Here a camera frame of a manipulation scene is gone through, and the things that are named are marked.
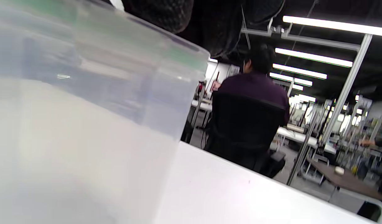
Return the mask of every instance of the black office chair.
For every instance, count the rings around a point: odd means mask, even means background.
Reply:
[[[212,104],[204,150],[268,177],[282,170],[285,155],[272,156],[274,152],[269,148],[283,122],[284,108],[220,92],[213,94]]]

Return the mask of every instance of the man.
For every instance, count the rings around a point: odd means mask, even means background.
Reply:
[[[378,147],[382,147],[382,140],[376,140],[376,141],[369,141],[369,140],[363,140],[363,141],[360,141],[360,144],[362,146],[378,146]],[[368,161],[362,161],[360,162],[359,164],[359,167],[358,167],[358,171],[357,171],[357,175],[363,179],[365,178],[366,176],[366,173],[368,172],[369,170],[369,162]],[[381,179],[382,179],[382,158],[380,159],[380,166],[379,166],[379,169],[378,170],[374,170],[374,171],[377,171],[379,173],[381,173]],[[382,180],[380,182],[380,185],[379,185],[379,189],[378,191],[380,193],[382,193]]]
[[[281,125],[286,126],[289,121],[288,95],[268,77],[274,59],[274,49],[266,44],[250,50],[244,60],[244,73],[225,79],[218,92],[245,95],[278,105],[285,109]]]

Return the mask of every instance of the floor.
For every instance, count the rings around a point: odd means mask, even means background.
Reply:
[[[200,112],[197,117],[197,126],[200,126],[202,124],[203,118],[204,113]],[[190,144],[198,148],[203,148],[205,145],[205,139],[206,136],[202,130],[194,129]],[[297,152],[289,149],[286,145],[287,141],[285,140],[285,145],[281,148],[281,152],[284,152],[286,154],[285,167],[280,173],[278,173],[274,177],[274,180],[277,180],[284,184],[289,178],[289,174],[292,170],[294,160],[297,156]],[[295,177],[292,181],[291,187],[294,187],[297,190],[300,190],[304,193],[307,193],[324,201],[329,201],[330,199],[331,204],[335,204],[353,213],[356,213],[356,211],[360,207],[360,204],[363,203],[362,201],[356,200],[348,195],[345,196],[344,194],[340,193],[332,194],[334,187],[327,181],[324,181],[322,185],[319,186],[317,183],[314,183],[310,180],[304,180],[301,177]]]

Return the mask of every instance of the ceiling light fixture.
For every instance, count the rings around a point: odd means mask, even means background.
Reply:
[[[270,72],[270,76],[272,78],[277,78],[277,79],[280,79],[280,80],[283,80],[283,81],[288,81],[288,82],[292,82],[293,81],[293,77],[286,76],[286,75],[280,75],[280,74],[276,74],[276,73]],[[295,83],[301,84],[301,85],[305,85],[305,86],[312,86],[313,85],[312,81],[307,81],[307,80],[300,79],[300,78],[295,78]]]
[[[309,60],[320,61],[320,62],[332,64],[332,65],[340,65],[344,67],[353,66],[353,62],[351,61],[345,61],[345,60],[340,60],[340,59],[331,58],[331,57],[324,57],[319,55],[312,55],[312,54],[307,54],[307,53],[298,52],[298,51],[275,48],[275,52],[279,54],[283,54],[283,55],[289,55],[293,57],[300,57],[300,58],[305,58]]]
[[[327,109],[327,110],[330,109],[331,111],[335,111],[335,107],[334,107],[334,106],[332,106],[332,107],[330,107],[330,106],[326,106],[325,109]]]
[[[311,97],[311,96],[306,96],[306,95],[302,95],[302,94],[299,94],[299,99],[300,100],[303,100],[305,102],[315,102],[315,98],[314,97]]]
[[[381,27],[365,26],[365,25],[359,25],[359,24],[348,24],[348,23],[341,23],[341,22],[335,22],[335,21],[316,20],[316,19],[293,17],[293,16],[284,16],[282,20],[287,23],[302,24],[307,26],[317,26],[317,27],[346,30],[346,31],[353,31],[357,33],[382,36]]]
[[[318,72],[312,72],[312,71],[308,71],[308,70],[303,70],[300,68],[293,68],[293,67],[289,67],[289,66],[285,66],[285,65],[273,64],[273,68],[276,68],[279,70],[284,70],[284,71],[289,71],[289,72],[294,72],[294,73],[301,74],[301,75],[307,75],[307,76],[311,76],[314,78],[326,79],[326,76],[327,76],[326,74],[322,74],[322,73],[318,73]]]
[[[298,85],[293,84],[292,88],[299,90],[299,91],[303,91],[303,86],[298,86]]]

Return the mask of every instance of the white table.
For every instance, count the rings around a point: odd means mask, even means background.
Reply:
[[[181,142],[154,224],[178,223],[373,222]]]
[[[291,140],[293,140],[295,142],[299,142],[299,143],[304,142],[305,137],[306,137],[305,134],[302,134],[299,132],[294,132],[294,131],[288,130],[286,128],[283,128],[283,127],[278,128],[277,134],[282,135],[287,139],[291,139]],[[310,137],[307,144],[313,148],[317,148],[317,146],[318,146],[317,145],[317,139],[314,137]],[[332,153],[332,154],[336,154],[336,149],[333,148],[332,146],[330,146],[328,143],[325,145],[324,151]]]
[[[198,101],[197,100],[192,100],[191,105],[195,106],[195,107],[198,106]],[[201,102],[201,107],[200,108],[202,110],[206,111],[206,112],[211,112],[212,111],[212,105],[204,103],[204,102]]]

